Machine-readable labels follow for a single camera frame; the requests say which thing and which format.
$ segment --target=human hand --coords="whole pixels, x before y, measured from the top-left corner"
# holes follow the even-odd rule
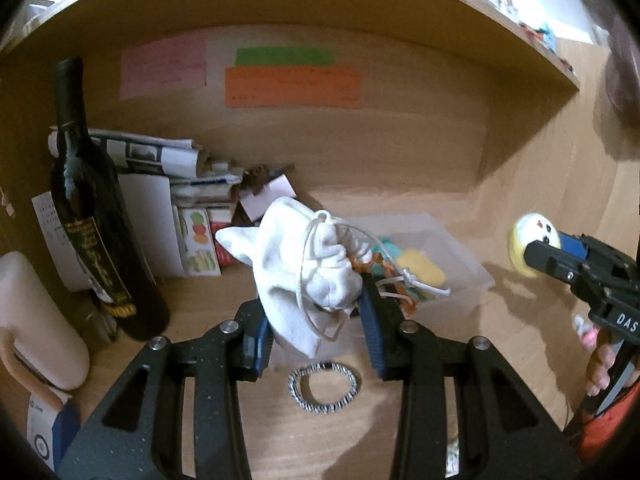
[[[611,346],[611,330],[601,329],[598,333],[596,348],[591,353],[587,364],[587,395],[595,397],[601,390],[609,386],[609,369],[616,360],[616,353]],[[636,370],[625,384],[625,388],[632,386],[640,376],[638,356],[636,356]]]

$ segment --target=wine bottle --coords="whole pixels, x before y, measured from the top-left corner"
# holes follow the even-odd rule
[[[60,222],[104,309],[127,335],[148,340],[166,328],[169,313],[130,227],[115,165],[89,137],[81,58],[57,64],[55,92],[51,195]]]

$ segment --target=calendar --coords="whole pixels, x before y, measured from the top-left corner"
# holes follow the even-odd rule
[[[76,256],[76,251],[69,242],[65,229],[60,223],[60,218],[58,218],[58,213],[53,205],[51,192],[47,191],[38,195],[32,198],[31,202],[62,283],[71,292],[91,288],[91,284]]]

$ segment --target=orange paper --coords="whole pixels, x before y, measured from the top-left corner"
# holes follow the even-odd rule
[[[233,66],[225,69],[225,105],[358,108],[361,86],[344,66]]]

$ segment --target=white container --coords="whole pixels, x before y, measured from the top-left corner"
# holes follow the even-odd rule
[[[89,373],[87,347],[21,253],[0,258],[0,328],[10,333],[21,357],[55,387],[73,390],[84,383]],[[40,396],[19,367],[9,363],[7,367],[10,372],[16,368],[20,377],[14,378]]]
[[[447,275],[444,288],[450,288],[451,295],[420,302],[412,317],[436,335],[446,326],[464,323],[480,303],[482,292],[495,285],[473,254],[429,214],[361,216],[348,220],[379,238],[391,238],[402,250],[420,251]]]

